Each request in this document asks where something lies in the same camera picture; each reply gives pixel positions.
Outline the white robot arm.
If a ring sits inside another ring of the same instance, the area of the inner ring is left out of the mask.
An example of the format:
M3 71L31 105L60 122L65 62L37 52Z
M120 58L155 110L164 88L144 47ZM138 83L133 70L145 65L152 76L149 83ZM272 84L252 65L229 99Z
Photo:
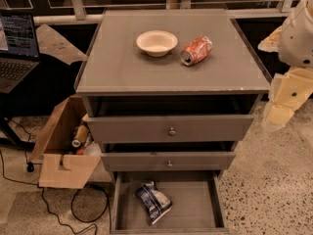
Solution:
M313 93L313 0L300 0L257 48L277 52L279 60L290 67L284 74L274 75L263 113L262 126L274 132L283 128Z

